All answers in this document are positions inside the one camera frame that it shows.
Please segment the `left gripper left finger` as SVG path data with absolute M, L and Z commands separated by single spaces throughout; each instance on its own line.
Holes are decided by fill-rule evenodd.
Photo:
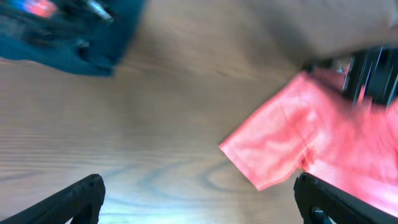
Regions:
M 105 193 L 102 176 L 91 174 L 1 224 L 97 224 Z

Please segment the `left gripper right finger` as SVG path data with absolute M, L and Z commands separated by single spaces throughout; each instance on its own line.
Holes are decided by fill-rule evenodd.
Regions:
M 304 224 L 397 224 L 397 217 L 306 172 L 295 180 L 294 197 Z

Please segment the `coral red t-shirt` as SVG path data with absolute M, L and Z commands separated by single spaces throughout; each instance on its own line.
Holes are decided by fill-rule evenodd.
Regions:
M 397 105 L 353 105 L 299 73 L 220 149 L 264 190 L 297 169 L 397 215 Z

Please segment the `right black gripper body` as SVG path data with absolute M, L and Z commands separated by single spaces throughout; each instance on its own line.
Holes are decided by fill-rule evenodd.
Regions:
M 355 104 L 368 98 L 388 107 L 397 98 L 397 47 L 393 45 L 308 60 L 303 70 Z

